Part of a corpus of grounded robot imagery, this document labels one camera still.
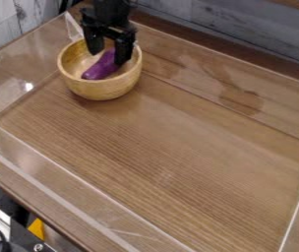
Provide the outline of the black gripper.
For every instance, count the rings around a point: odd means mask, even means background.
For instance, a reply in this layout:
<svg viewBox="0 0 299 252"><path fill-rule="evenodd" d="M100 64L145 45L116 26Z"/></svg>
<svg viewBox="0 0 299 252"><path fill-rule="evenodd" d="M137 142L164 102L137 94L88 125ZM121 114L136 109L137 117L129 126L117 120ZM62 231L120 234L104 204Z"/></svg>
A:
<svg viewBox="0 0 299 252"><path fill-rule="evenodd" d="M104 37L115 40L116 65L123 65L132 56L136 28L128 20L132 0L91 0L91 6L80 10L81 28L92 55L105 48Z"/></svg>

